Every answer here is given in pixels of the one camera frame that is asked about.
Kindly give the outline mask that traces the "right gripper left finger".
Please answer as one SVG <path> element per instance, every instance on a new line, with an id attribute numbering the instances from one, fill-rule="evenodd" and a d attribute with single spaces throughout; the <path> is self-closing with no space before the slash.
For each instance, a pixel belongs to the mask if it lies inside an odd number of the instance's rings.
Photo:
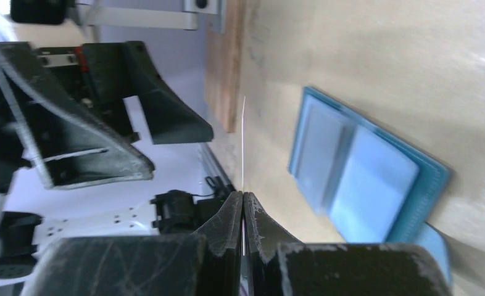
<path id="1" fill-rule="evenodd" d="M 64 238 L 23 295 L 237 295 L 243 195 L 233 192 L 191 234 Z"/>

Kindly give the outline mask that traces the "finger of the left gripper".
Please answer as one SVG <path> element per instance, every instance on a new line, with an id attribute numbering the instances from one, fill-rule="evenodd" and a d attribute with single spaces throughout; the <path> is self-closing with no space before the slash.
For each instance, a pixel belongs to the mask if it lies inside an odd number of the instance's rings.
<path id="1" fill-rule="evenodd" d="M 0 90 L 46 188 L 152 179 L 155 166 L 133 147 L 126 112 L 116 126 L 97 114 L 73 48 L 0 43 Z"/>
<path id="2" fill-rule="evenodd" d="M 142 41 L 87 43 L 81 58 L 98 106 L 136 96 L 154 144 L 210 142 L 213 129 L 162 79 Z"/>

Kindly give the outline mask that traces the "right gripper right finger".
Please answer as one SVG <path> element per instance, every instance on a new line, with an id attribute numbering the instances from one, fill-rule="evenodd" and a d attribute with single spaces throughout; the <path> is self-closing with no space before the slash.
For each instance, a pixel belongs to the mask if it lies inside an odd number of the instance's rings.
<path id="1" fill-rule="evenodd" d="M 250 295 L 450 295 L 439 265 L 408 243 L 305 243 L 244 193 Z"/>

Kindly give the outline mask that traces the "teal card holder wallet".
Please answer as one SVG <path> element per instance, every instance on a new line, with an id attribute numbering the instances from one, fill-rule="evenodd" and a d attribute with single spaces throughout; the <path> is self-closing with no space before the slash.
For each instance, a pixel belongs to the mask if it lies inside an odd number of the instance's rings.
<path id="1" fill-rule="evenodd" d="M 452 285 L 446 241 L 427 222 L 450 180 L 445 164 L 307 86 L 288 171 L 346 242 L 419 245 Z"/>

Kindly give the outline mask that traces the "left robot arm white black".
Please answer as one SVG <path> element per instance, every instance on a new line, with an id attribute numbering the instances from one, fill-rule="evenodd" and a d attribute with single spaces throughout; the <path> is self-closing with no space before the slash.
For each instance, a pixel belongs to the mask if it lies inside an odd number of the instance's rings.
<path id="1" fill-rule="evenodd" d="M 124 100 L 136 96 L 154 144 L 209 142 L 213 129 L 168 86 L 144 43 L 33 48 L 0 43 L 0 286 L 31 274 L 65 237 L 195 231 L 229 189 L 206 177 L 209 194 L 171 190 L 127 210 L 54 220 L 4 209 L 12 179 L 35 168 L 47 189 L 72 190 L 151 180 L 154 163 L 134 143 Z"/>

